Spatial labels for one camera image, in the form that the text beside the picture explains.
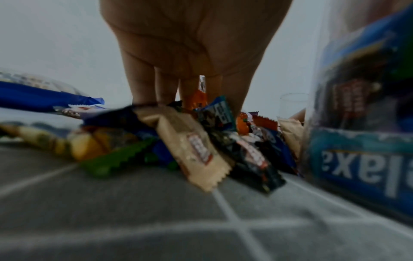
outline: human hand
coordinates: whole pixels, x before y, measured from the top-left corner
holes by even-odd
[[[184,101],[205,75],[208,101],[241,110],[291,0],[100,0],[135,104]]]

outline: clear glass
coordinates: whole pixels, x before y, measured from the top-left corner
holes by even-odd
[[[280,98],[280,109],[278,117],[290,118],[297,112],[307,107],[308,94],[286,93]]]

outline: glass rim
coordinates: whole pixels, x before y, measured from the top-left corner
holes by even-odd
[[[298,97],[302,97],[299,99],[289,99],[288,97],[294,97],[294,96],[298,96]],[[303,93],[303,92],[289,92],[289,93],[285,93],[283,95],[280,96],[280,100],[281,101],[288,101],[288,102],[304,102],[304,101],[308,101],[308,93]]]

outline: black candy wrapper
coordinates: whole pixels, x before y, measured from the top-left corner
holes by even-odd
[[[263,193],[270,193],[285,185],[278,170],[253,144],[235,132],[206,128],[212,143],[236,162],[231,177]]]

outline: grout line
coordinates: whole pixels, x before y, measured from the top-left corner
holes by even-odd
[[[245,226],[235,211],[231,208],[224,196],[218,189],[212,191],[215,201],[224,212],[230,224],[233,224],[240,239],[244,242],[250,254],[256,261],[271,261],[273,260],[269,253],[263,248],[261,243],[252,235],[251,231]]]
[[[306,187],[306,186],[303,186],[300,183],[298,183],[298,182],[296,182],[296,181],[294,181],[290,178],[285,178],[285,179],[289,183],[295,185],[296,187],[299,187],[299,188],[301,188],[301,189],[303,189],[307,192],[310,192],[311,194],[316,195],[316,196],[318,196],[318,197],[320,197],[320,198],[322,198],[322,199],[324,199],[324,200],[326,200],[326,201],[328,201],[328,202],[330,202],[330,203],[332,203],[336,206],[342,207],[342,208],[344,208],[348,211],[351,211],[351,212],[353,212],[357,215],[363,216],[366,219],[369,219],[369,218],[374,219],[374,220],[376,220],[376,224],[380,224],[380,225],[386,227],[389,230],[392,230],[396,233],[399,233],[399,234],[413,240],[413,230],[411,228],[409,228],[408,226],[406,226],[406,225],[400,224],[400,223],[398,223],[394,220],[391,220],[387,217],[381,216],[380,214],[370,212],[367,209],[363,209],[362,207],[359,207],[359,206],[357,206],[353,203],[350,203],[349,201],[345,201],[344,199],[341,199],[341,198],[337,197],[336,195],[331,194],[331,195],[327,196],[327,195],[324,194],[325,193],[324,191],[322,191],[322,190],[320,190],[316,187],[313,187],[313,186]]]
[[[53,177],[61,175],[61,174],[64,174],[65,172],[68,172],[72,169],[75,169],[76,167],[77,167],[77,163],[73,163],[73,164],[70,164],[70,165],[65,166],[63,168],[56,169],[56,170],[47,172],[47,173],[42,174],[42,175],[38,175],[36,177],[26,178],[22,181],[18,181],[16,183],[14,183],[14,184],[9,184],[9,185],[2,186],[2,187],[0,187],[0,198],[6,197],[6,196],[8,196],[8,195],[10,195],[10,194],[12,194],[16,191],[24,189],[25,187],[29,187],[29,186],[35,185],[37,183],[40,183],[44,180],[53,178]]]
[[[55,234],[0,234],[0,252],[53,246],[84,246],[88,243],[110,242],[126,238],[144,238],[172,233],[233,230],[226,221],[197,221],[174,224],[155,224],[144,227],[97,228],[81,232],[65,231]]]
[[[83,246],[88,243],[110,242],[125,238],[144,238],[148,236],[172,234],[172,233],[195,233],[210,231],[234,231],[239,227],[245,231],[249,229],[273,229],[273,228],[291,228],[326,224],[375,224],[376,218],[342,218],[331,217],[327,219],[311,221],[303,218],[287,219],[254,219],[249,221],[238,221],[238,225],[228,221],[188,221],[170,224],[153,224],[141,227],[119,227],[119,228],[102,228],[81,230],[81,231],[59,231],[52,233],[0,233],[0,251],[15,249],[35,249],[54,246]]]

